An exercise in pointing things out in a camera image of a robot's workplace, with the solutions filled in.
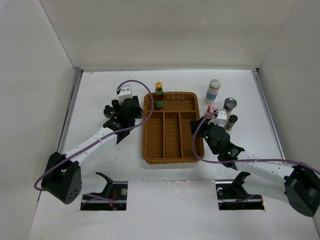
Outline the white salt grinder black top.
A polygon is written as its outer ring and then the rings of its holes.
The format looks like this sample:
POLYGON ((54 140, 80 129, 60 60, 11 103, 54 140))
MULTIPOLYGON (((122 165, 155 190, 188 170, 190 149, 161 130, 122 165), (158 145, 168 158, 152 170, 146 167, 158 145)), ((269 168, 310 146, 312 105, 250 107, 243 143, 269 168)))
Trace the white salt grinder black top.
POLYGON ((103 114, 106 118, 112 118, 115 114, 115 110, 112 106, 106 105, 104 107, 103 114))

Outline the red sauce bottle yellow cap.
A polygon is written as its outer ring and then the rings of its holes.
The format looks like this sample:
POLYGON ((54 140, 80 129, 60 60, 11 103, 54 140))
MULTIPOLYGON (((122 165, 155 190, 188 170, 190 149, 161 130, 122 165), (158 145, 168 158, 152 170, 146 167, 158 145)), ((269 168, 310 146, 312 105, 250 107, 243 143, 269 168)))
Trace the red sauce bottle yellow cap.
POLYGON ((155 105, 157 108, 164 107, 164 91, 162 82, 158 81, 155 83, 155 105))

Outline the tall blue label spice jar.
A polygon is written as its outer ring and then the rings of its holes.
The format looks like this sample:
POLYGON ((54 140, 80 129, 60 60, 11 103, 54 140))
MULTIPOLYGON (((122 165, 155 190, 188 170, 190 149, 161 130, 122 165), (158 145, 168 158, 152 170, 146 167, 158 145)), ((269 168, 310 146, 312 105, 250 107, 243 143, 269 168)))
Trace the tall blue label spice jar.
POLYGON ((221 87, 221 82, 218 79, 212 79, 209 82, 206 94, 205 94, 205 98, 204 101, 211 105, 215 102, 218 92, 220 90, 221 87))

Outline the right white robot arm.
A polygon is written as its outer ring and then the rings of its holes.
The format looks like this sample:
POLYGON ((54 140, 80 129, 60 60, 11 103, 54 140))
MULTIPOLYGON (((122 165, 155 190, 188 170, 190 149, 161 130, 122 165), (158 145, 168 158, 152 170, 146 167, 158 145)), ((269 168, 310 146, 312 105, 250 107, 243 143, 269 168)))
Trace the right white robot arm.
POLYGON ((190 121, 193 138, 205 140, 213 155, 212 164, 239 171, 232 182, 238 198, 263 195, 289 204, 306 217, 314 217, 320 207, 320 172, 303 162, 261 159, 248 156, 245 149, 231 143, 230 135, 207 117, 190 121))

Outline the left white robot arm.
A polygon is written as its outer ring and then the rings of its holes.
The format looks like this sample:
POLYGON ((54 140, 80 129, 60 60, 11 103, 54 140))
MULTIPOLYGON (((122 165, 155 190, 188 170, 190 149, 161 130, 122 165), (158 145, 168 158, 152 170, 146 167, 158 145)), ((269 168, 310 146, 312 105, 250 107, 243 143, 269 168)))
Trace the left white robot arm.
POLYGON ((85 177, 82 168, 126 138, 135 121, 143 117, 143 110, 136 95, 122 102, 115 99, 110 108, 114 114, 97 133, 68 152, 54 152, 48 159, 41 187, 66 205, 79 195, 89 194, 98 200, 112 195, 111 178, 102 172, 85 177))

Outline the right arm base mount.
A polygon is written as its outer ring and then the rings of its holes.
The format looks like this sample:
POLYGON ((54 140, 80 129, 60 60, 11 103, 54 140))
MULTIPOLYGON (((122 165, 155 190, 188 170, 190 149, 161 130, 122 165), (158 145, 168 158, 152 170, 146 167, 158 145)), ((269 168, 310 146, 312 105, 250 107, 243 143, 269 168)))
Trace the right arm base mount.
POLYGON ((218 208, 221 211, 264 210, 261 195, 248 194, 243 188, 248 172, 240 172, 234 180, 215 182, 218 208))

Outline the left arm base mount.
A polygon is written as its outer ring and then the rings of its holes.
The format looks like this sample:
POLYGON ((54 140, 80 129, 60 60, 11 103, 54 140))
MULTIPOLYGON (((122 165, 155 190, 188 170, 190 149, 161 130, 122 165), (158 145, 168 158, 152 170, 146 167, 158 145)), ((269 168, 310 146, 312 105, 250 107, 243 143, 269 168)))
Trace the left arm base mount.
POLYGON ((125 211, 129 184, 96 172, 82 184, 81 211, 125 211))

